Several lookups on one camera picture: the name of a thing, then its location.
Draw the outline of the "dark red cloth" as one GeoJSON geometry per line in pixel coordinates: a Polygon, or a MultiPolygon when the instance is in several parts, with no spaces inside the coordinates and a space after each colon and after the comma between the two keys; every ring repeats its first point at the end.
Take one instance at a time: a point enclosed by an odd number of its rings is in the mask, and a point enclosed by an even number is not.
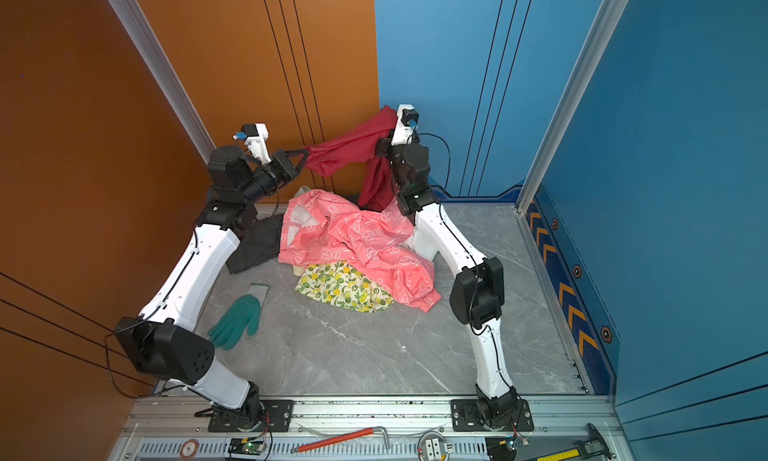
{"type": "Polygon", "coordinates": [[[386,157],[376,154],[379,140],[389,136],[397,123],[397,112],[384,106],[373,118],[343,136],[308,148],[305,167],[321,176],[332,176],[350,163],[365,163],[366,176],[358,206],[382,211],[394,199],[392,170],[386,157]]]}

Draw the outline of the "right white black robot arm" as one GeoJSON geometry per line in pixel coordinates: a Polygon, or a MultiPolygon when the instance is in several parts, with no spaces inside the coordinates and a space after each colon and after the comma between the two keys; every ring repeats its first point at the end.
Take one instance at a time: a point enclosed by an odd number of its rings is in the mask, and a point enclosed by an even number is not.
{"type": "Polygon", "coordinates": [[[377,141],[375,154],[388,161],[401,213],[426,236],[454,275],[450,306],[469,333],[476,362],[476,409],[483,426],[502,430],[515,424],[523,400],[508,372],[501,341],[505,304],[504,268],[476,249],[460,232],[428,182],[428,149],[417,142],[377,141]]]}

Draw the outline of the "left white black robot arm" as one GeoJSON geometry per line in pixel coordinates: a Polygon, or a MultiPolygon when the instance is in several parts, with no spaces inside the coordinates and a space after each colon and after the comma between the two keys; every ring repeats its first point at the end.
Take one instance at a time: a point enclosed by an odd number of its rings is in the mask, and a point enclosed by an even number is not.
{"type": "Polygon", "coordinates": [[[256,202],[296,179],[308,156],[306,149],[215,149],[207,163],[209,199],[185,252],[140,314],[121,318],[112,333],[138,372],[206,399],[210,406],[199,414],[210,430],[247,432],[266,423],[258,387],[227,368],[195,328],[220,271],[256,220],[256,202]]]}

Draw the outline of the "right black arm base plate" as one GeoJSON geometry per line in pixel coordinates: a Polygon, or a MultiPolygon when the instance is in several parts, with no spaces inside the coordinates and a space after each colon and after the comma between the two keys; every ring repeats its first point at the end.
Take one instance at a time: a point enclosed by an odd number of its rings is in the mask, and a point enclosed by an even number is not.
{"type": "Polygon", "coordinates": [[[518,406],[506,418],[503,425],[492,427],[481,419],[475,399],[452,399],[449,402],[453,430],[456,432],[523,432],[535,430],[533,415],[527,400],[520,399],[518,406]]]}

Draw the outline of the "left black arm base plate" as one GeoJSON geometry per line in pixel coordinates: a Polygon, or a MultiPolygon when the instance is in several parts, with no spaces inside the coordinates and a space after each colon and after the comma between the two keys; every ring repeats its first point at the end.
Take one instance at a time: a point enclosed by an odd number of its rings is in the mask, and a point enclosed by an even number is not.
{"type": "Polygon", "coordinates": [[[267,399],[260,401],[255,415],[246,415],[244,412],[213,405],[197,412],[195,416],[208,418],[207,430],[214,433],[254,432],[259,434],[265,430],[270,433],[285,433],[290,428],[294,405],[294,401],[290,399],[267,399]]]}

